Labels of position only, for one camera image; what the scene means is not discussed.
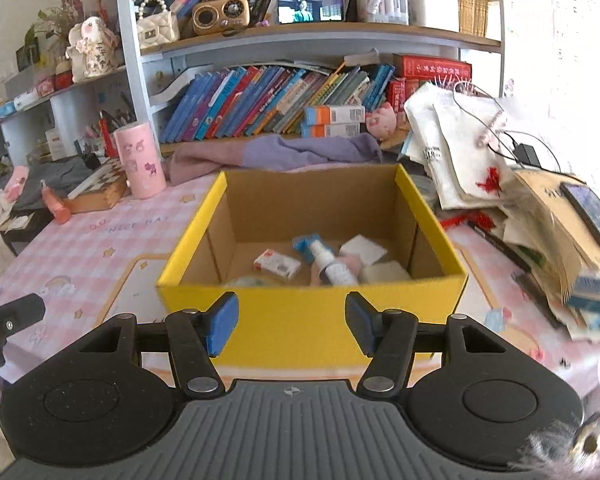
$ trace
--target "pearl handle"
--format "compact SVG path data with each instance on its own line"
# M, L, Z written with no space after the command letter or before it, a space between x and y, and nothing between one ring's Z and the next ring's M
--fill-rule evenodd
M140 4L140 9L138 10L138 20L141 20L144 17L144 7L150 2L155 2L162 7L162 12L167 10L167 4L164 3L164 0L144 0L144 2Z

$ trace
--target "yellow cardboard box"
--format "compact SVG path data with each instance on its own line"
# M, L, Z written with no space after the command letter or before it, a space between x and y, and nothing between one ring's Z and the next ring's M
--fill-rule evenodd
M362 234L388 250L412 281L310 287L310 266L290 283L232 288L240 320L225 367L307 369L368 363L345 322L344 301L358 290L379 310L401 308L444 323L467 274L440 224L401 166L367 165L304 173L228 171L215 180L157 283L172 312L206 310L222 283L260 276L266 249L299 259L291 240L319 234L334 250Z

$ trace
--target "smartphone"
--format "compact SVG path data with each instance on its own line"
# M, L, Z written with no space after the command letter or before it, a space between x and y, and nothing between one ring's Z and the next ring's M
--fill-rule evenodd
M580 215L600 246L600 199L588 186L562 182L560 190Z
M278 0L278 23L341 22L344 0Z

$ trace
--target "chessboard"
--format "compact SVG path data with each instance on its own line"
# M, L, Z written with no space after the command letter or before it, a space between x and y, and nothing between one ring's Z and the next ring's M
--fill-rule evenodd
M111 209L127 189L126 173L119 158L109 158L67 197L72 213Z

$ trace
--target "charger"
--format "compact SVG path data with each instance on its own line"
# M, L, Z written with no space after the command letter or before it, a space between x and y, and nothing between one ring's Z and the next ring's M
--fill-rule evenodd
M519 161L519 163L525 166L534 166L536 168L542 168L540 159L535 153L535 148L530 144L517 144L513 149L513 155Z

